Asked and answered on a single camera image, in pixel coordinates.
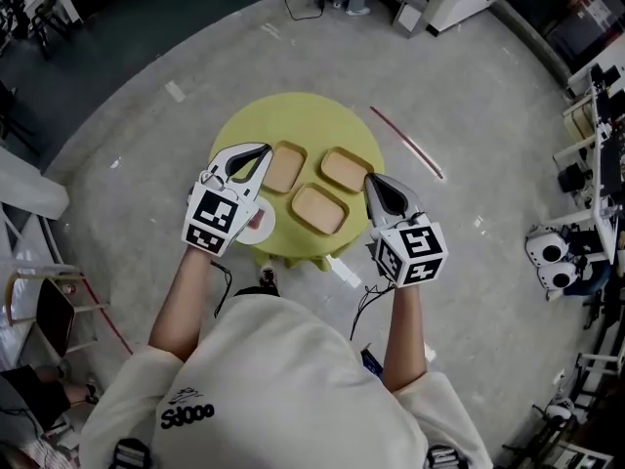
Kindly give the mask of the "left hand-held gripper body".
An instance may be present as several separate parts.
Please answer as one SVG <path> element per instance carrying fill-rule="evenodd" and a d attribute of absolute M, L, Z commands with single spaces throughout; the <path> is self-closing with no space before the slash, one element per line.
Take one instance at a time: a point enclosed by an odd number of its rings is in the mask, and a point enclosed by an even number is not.
<path fill-rule="evenodd" d="M 231 243 L 259 211 L 248 183 L 231 178 L 257 152 L 219 152 L 194 183 L 185 216 L 182 240 L 215 257 L 224 255 Z"/>

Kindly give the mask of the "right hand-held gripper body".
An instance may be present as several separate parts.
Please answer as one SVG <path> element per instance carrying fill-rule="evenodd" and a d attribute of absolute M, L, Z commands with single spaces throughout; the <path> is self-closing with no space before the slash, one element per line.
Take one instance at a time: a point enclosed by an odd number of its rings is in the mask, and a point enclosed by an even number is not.
<path fill-rule="evenodd" d="M 371 223 L 369 251 L 379 273 L 397 288 L 418 285 L 439 276 L 448 249 L 439 223 L 421 213 L 393 213 L 390 224 Z"/>

